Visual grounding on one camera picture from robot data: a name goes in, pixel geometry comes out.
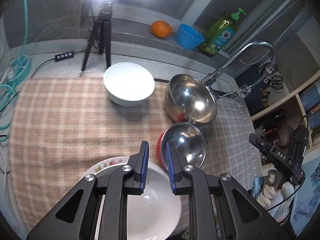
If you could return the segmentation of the right gloved hand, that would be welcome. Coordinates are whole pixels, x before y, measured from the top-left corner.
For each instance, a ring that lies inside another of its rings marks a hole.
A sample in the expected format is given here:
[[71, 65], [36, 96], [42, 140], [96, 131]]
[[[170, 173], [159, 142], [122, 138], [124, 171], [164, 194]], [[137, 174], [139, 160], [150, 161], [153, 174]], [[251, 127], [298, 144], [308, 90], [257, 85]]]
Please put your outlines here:
[[279, 171], [269, 170], [257, 201], [265, 210], [277, 204], [278, 206], [273, 210], [277, 208], [288, 209], [293, 200], [291, 194], [294, 191], [295, 187], [289, 181], [286, 181]]

